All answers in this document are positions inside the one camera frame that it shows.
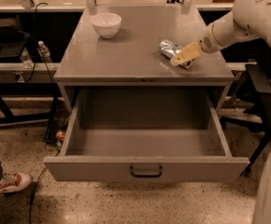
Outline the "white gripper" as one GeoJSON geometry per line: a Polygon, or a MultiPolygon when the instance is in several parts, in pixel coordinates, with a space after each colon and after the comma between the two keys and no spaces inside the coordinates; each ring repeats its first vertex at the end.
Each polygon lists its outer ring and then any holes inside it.
{"type": "Polygon", "coordinates": [[[174,55],[170,59],[170,63],[173,66],[181,65],[187,67],[195,58],[202,54],[202,51],[205,53],[214,53],[222,49],[222,46],[215,39],[212,24],[203,29],[199,35],[198,41],[199,43],[192,42],[174,55]]]}

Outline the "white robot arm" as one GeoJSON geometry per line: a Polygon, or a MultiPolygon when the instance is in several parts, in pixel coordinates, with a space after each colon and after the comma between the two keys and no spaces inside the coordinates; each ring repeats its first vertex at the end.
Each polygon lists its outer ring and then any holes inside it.
{"type": "MultiPolygon", "coordinates": [[[[183,50],[174,54],[170,62],[184,67],[202,53],[213,53],[235,43],[261,38],[270,50],[261,61],[246,66],[247,80],[254,91],[255,105],[264,129],[264,140],[256,148],[255,161],[267,143],[271,142],[271,0],[235,0],[233,9],[213,21],[183,50]]],[[[271,224],[271,151],[264,165],[251,224],[271,224]]]]}

